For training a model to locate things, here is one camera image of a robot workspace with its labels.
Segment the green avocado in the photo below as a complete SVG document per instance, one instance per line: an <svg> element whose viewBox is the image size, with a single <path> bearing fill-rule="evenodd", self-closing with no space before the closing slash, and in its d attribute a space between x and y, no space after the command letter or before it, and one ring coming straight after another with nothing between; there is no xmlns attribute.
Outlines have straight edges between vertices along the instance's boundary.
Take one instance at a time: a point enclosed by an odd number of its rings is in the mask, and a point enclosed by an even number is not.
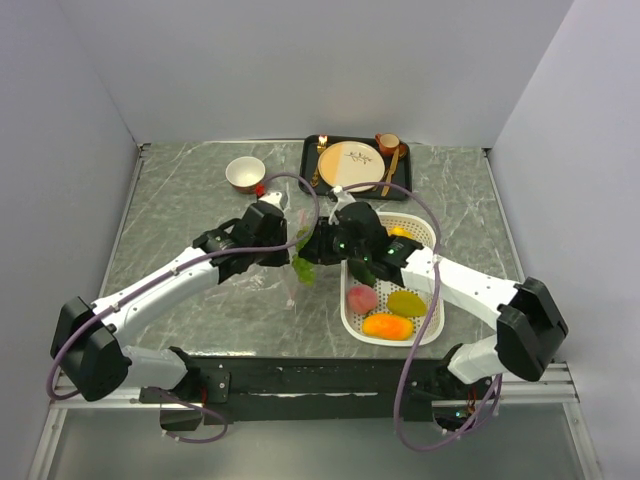
<svg viewBox="0 0 640 480"><path fill-rule="evenodd" d="M355 280L363 285L367 285L373 288L376 284L376 276L369 270L364 261L349 259L347 261L347 267L351 275Z"/></svg>

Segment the yellow bell pepper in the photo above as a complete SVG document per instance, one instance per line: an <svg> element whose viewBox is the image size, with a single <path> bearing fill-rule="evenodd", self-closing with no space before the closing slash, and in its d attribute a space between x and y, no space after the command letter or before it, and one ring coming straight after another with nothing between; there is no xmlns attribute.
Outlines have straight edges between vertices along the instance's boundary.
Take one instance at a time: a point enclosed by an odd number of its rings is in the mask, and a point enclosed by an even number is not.
<svg viewBox="0 0 640 480"><path fill-rule="evenodd" d="M411 233L409 231L405 230L402 227L398 227L398 226L389 229L388 233L390 235L392 235L392 236L405 237L405 238L408 238L408 239L412 239L413 238L413 236L411 235Z"/></svg>

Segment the green grape bunch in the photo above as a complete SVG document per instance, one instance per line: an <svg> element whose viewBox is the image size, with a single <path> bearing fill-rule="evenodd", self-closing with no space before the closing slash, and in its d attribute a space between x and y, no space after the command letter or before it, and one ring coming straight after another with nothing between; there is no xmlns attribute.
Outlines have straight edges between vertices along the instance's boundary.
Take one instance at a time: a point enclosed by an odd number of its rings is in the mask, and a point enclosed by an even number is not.
<svg viewBox="0 0 640 480"><path fill-rule="evenodd" d="M302 237L309 231L309 227L303 227L296 233L297 243L295 245L296 253L291 257L291 266L296 273L298 281L306 286L312 286L315 283L316 274L314 271L314 265L300 257L299 252L306 245L307 241L302 240Z"/></svg>

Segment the clear zip top bag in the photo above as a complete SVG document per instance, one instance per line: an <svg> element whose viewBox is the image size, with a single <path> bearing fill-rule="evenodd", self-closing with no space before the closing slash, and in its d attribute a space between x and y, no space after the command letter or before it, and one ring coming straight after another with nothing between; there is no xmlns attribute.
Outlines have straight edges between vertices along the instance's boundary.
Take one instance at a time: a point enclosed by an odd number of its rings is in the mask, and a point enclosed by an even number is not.
<svg viewBox="0 0 640 480"><path fill-rule="evenodd" d="M239 220L234 221L229 233L238 247L277 246L284 245L290 240L288 222L284 217L264 214L254 205L251 205ZM284 308L286 310L294 309L300 283L294 279L295 272L291 266L293 255L290 250L282 250L256 254L254 261L258 266L274 268L278 271L280 285L285 292Z"/></svg>

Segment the pink peach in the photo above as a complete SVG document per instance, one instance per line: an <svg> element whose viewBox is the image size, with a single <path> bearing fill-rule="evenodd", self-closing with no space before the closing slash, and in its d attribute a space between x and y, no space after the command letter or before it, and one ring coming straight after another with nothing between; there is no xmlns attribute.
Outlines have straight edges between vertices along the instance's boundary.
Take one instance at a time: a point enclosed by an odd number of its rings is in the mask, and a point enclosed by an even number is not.
<svg viewBox="0 0 640 480"><path fill-rule="evenodd" d="M347 292L346 300L349 308L358 315L365 315L378 305L377 293L368 285L352 287Z"/></svg>

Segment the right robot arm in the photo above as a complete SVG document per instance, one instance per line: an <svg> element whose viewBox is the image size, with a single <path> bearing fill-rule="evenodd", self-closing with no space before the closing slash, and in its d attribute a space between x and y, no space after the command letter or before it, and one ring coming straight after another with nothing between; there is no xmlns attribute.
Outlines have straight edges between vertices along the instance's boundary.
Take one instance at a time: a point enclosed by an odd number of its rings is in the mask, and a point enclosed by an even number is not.
<svg viewBox="0 0 640 480"><path fill-rule="evenodd" d="M361 261L377 279L430 293L492 328L494 336L448 354L437 384L449 398L460 398L474 382L505 372L540 380L569 332L542 281L492 277L441 257L416 240L390 235L365 202L320 218L300 254L318 265Z"/></svg>

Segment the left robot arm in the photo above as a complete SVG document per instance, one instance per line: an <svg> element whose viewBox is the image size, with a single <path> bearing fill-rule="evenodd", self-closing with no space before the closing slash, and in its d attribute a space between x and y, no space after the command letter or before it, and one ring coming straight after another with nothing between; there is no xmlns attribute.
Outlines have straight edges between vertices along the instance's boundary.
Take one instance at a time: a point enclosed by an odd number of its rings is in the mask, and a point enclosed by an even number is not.
<svg viewBox="0 0 640 480"><path fill-rule="evenodd" d="M286 264L283 201L280 192L264 195L241 218L201 234L169 264L120 292L92 303L67 301L50 353L78 393L97 401L121 386L156 387L176 401L191 399L199 387L191 358L177 347L154 351L133 340L177 304L253 264Z"/></svg>

